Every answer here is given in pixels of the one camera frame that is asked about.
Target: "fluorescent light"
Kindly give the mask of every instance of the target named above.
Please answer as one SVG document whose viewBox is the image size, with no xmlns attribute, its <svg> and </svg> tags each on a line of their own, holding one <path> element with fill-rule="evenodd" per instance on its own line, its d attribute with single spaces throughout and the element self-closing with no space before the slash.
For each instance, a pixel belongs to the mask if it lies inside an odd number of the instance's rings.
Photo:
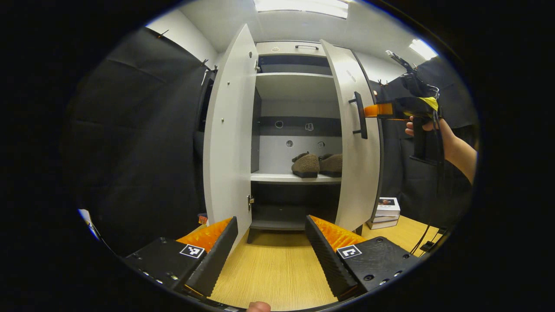
<svg viewBox="0 0 555 312">
<path fill-rule="evenodd" d="M 430 46 L 428 46 L 424 41 L 420 39 L 414 39 L 409 46 L 416 53 L 420 54 L 425 60 L 429 61 L 432 57 L 436 57 L 437 53 Z"/>
<path fill-rule="evenodd" d="M 349 5 L 341 0 L 254 0 L 258 12 L 305 11 L 347 18 Z"/>
</svg>

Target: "book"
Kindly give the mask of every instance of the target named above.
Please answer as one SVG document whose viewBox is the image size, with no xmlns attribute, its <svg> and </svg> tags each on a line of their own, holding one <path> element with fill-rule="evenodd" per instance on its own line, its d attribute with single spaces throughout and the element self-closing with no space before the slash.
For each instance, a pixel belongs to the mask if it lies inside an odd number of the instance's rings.
<svg viewBox="0 0 555 312">
<path fill-rule="evenodd" d="M 376 208 L 376 215 L 380 216 L 399 216 L 401 207 L 395 197 L 380 197 Z"/>
<path fill-rule="evenodd" d="M 397 219 L 399 219 L 398 215 L 378 215 L 378 213 L 376 213 L 376 216 L 374 217 L 374 223 L 395 221 Z"/>
<path fill-rule="evenodd" d="M 375 222 L 372 223 L 370 221 L 367 221 L 366 224 L 368 225 L 368 227 L 371 230 L 375 230 L 375 229 L 382 229 L 382 228 L 388 228 L 388 227 L 394 227 L 395 225 L 397 225 L 397 222 L 399 220 L 393 220 L 393 221 L 386 221 L 386 222 Z"/>
</svg>

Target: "brown slipper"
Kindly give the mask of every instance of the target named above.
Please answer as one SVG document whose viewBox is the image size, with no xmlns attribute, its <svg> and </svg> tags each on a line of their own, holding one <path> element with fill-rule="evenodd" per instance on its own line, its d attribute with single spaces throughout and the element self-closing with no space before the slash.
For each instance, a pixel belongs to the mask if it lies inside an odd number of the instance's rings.
<svg viewBox="0 0 555 312">
<path fill-rule="evenodd" d="M 320 173 L 328 177 L 341 177 L 343 169 L 343 154 L 325 154 L 318 157 L 320 162 Z"/>
<path fill-rule="evenodd" d="M 301 178 L 318 177 L 318 172 L 320 171 L 318 156 L 306 152 L 293 158 L 291 161 L 294 163 L 291 166 L 293 174 L 298 175 Z"/>
</svg>

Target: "ceiling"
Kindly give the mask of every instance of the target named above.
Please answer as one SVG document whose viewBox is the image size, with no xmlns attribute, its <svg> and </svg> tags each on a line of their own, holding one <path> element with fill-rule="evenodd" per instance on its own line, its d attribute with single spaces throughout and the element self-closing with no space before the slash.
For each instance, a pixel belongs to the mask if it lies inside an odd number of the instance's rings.
<svg viewBox="0 0 555 312">
<path fill-rule="evenodd" d="M 197 0 L 179 8 L 203 33 L 218 53 L 225 52 L 239 28 L 246 23 L 255 42 L 324 39 L 389 62 L 391 50 L 409 63 L 424 59 L 408 47 L 417 36 L 399 21 L 361 2 L 350 2 L 347 19 L 296 11 L 258 13 L 253 0 Z"/>
</svg>

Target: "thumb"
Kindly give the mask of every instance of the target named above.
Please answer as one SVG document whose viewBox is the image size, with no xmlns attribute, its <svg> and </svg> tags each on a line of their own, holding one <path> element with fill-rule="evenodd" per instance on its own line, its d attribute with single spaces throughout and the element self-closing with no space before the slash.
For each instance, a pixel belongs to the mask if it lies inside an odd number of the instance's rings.
<svg viewBox="0 0 555 312">
<path fill-rule="evenodd" d="M 429 121 L 427 124 L 422 126 L 425 131 L 431 131 L 433 129 L 433 122 Z"/>
</svg>

